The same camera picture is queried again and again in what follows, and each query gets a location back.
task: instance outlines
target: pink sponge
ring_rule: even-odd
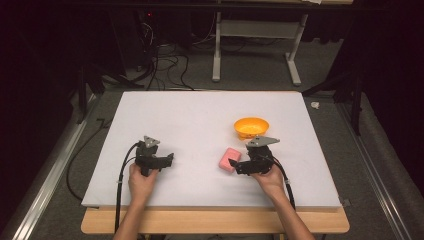
[[[224,156],[222,156],[221,161],[219,161],[219,167],[224,169],[228,172],[234,172],[234,168],[230,165],[230,162],[228,159],[232,159],[234,161],[240,160],[241,153],[237,150],[234,150],[232,148],[228,148],[227,151],[225,151]]]

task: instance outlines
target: human hand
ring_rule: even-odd
[[[151,171],[148,177],[141,175],[141,168],[133,163],[130,165],[128,185],[131,192],[131,204],[143,205],[147,202],[159,173],[158,169]]]
[[[266,174],[254,173],[251,174],[251,176],[256,179],[256,181],[258,181],[262,190],[268,197],[286,197],[286,194],[284,192],[283,174],[277,166],[272,165],[271,170],[269,170],[269,172],[267,172]]]

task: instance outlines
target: gray carpet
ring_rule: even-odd
[[[223,46],[228,50],[237,49],[234,44],[224,44]],[[188,70],[184,75],[184,80],[196,89],[302,91],[325,79],[339,46],[340,43],[301,44],[296,57],[300,77],[303,81],[301,87],[292,86],[287,67],[281,58],[284,52],[282,49],[287,51],[290,49],[287,41],[272,45],[248,44],[237,52],[223,52],[220,83],[211,82],[213,56],[211,49],[193,48],[191,51],[178,50],[175,52],[170,47],[169,50],[162,49],[162,53],[172,51],[172,54],[184,53],[189,56]],[[180,57],[178,60],[177,67],[169,71],[169,76],[174,82],[180,81],[180,75],[184,71],[184,58]],[[180,88],[167,79],[169,64],[172,63],[168,60],[160,61],[157,74],[160,80],[154,80],[152,88],[162,89],[163,84],[167,88]],[[107,121],[113,118],[124,88],[110,85],[107,88],[108,90],[101,97],[92,117],[88,119],[87,127],[76,149],[79,149],[101,127],[101,121],[97,119]],[[349,129],[342,120],[337,106],[326,95],[306,98],[305,103],[340,197],[350,203],[349,206],[346,206],[345,211],[351,225],[348,233],[329,235],[327,239],[396,239],[370,184]],[[311,108],[309,105],[311,101],[319,101],[320,109]],[[364,101],[362,107],[362,139],[372,158],[376,159],[375,164],[382,171],[382,179],[389,185],[388,188],[407,223],[412,239],[420,239],[424,236],[423,198],[397,159],[378,121],[373,117],[369,103]],[[70,180],[75,192],[80,196],[84,195],[88,186],[106,135],[107,129],[102,129],[82,149],[72,165]],[[8,231],[3,233],[1,239],[13,237],[20,224],[19,221],[22,221],[38,188],[51,168],[54,157],[55,154],[52,153],[51,158],[47,160],[28,192],[27,198],[22,202],[21,211],[17,211],[9,224]],[[84,212],[85,208],[80,206],[79,201],[68,191],[63,176],[30,239],[111,239],[111,236],[83,234],[80,225]]]

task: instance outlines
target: dark background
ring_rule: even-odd
[[[355,1],[355,5],[386,2]],[[346,38],[329,78],[348,71],[361,53],[367,53],[364,92],[423,193],[424,18],[416,14],[422,9],[419,1],[395,3],[399,5],[385,15],[311,14],[303,41],[318,37],[325,44]],[[0,11],[3,230],[69,121],[69,98],[77,88],[81,65],[94,61],[119,74],[127,62],[104,11],[88,14],[90,10],[63,9],[49,0],[6,1]],[[191,32],[207,34],[208,19],[198,13],[158,14],[163,37],[186,48]]]

